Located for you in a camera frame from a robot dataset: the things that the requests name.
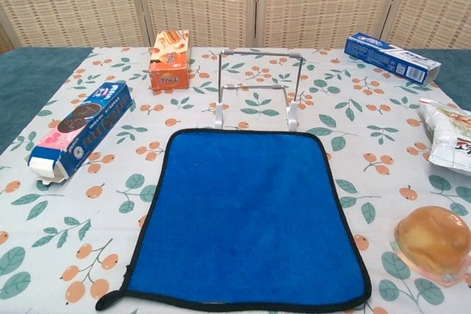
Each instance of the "table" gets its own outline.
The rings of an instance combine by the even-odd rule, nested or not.
[[[214,125],[219,50],[194,48],[190,89],[158,92],[148,88],[148,48],[95,48],[0,156],[2,311],[93,313],[97,298],[121,285],[166,141],[179,129]],[[454,103],[434,85],[412,85],[342,50],[296,51],[307,59],[299,131],[318,135],[329,153],[372,280],[372,298],[358,313],[465,313],[466,283],[443,288],[420,279],[401,268],[389,245],[392,224],[417,207],[451,208],[471,224],[471,195],[461,192],[471,192],[471,179],[426,161],[431,144],[417,111],[419,98]],[[280,83],[292,96],[293,65],[287,58],[227,57],[223,83]],[[24,161],[30,149],[104,81],[125,81],[135,105],[66,183],[37,183]],[[224,128],[287,130],[283,100],[279,91],[227,91]],[[458,195],[460,186],[466,188]],[[182,312],[137,299],[108,310]]]

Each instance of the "plastic wrapper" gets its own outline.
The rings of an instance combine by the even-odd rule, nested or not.
[[[471,265],[470,228],[443,207],[420,207],[394,220],[389,242],[409,268],[445,287],[465,279]]]
[[[428,160],[471,176],[471,112],[430,99],[420,99],[419,103],[433,137]]]

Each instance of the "teal carpet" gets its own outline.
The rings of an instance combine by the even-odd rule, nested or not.
[[[471,111],[471,50],[411,49],[412,52],[442,64],[435,83],[459,107]]]
[[[0,55],[0,153],[91,51],[92,48],[21,48]],[[471,110],[471,50],[412,51],[441,62],[437,85],[461,108]]]
[[[92,48],[21,48],[0,55],[0,154]]]

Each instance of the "orange snack box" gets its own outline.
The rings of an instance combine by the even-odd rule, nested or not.
[[[189,37],[186,29],[157,33],[149,64],[153,90],[188,88]]]

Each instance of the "toothpaste box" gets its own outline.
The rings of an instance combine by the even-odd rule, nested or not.
[[[39,142],[28,166],[44,184],[69,178],[131,104],[126,84],[104,83]]]
[[[188,88],[189,41],[188,30],[169,30],[157,33],[149,64],[153,90]]]
[[[419,85],[435,80],[442,65],[361,32],[348,37],[345,53]]]

